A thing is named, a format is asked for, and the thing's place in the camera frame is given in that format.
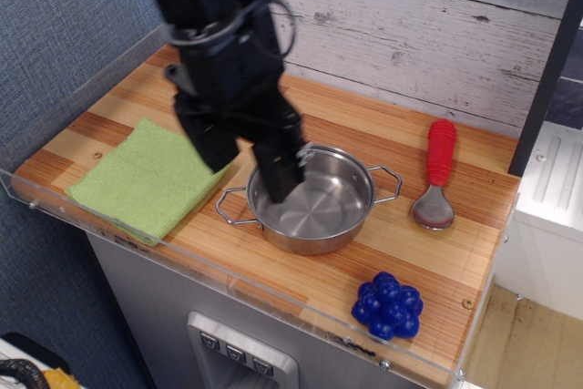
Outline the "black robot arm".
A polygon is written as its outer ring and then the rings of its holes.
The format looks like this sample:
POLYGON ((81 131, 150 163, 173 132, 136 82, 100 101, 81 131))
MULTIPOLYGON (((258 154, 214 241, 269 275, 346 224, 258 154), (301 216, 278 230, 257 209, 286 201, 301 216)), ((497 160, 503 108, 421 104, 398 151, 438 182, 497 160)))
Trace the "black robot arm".
POLYGON ((287 53, 271 16, 277 0, 156 0, 179 62, 165 69, 179 123, 204 163, 219 171, 252 150, 271 201, 304 180, 302 119, 279 82, 287 53))

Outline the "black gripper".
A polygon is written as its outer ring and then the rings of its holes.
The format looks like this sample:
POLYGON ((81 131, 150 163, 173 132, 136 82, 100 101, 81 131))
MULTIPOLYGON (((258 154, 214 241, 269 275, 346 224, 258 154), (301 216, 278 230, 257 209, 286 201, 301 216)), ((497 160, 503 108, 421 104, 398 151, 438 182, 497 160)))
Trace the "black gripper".
POLYGON ((165 70, 177 89, 174 108, 204 163, 217 173, 239 154, 237 138, 253 152, 271 202, 279 204, 304 181, 302 120, 283 97, 283 60, 271 5, 244 0, 225 22, 198 36, 177 29, 179 62, 165 70))

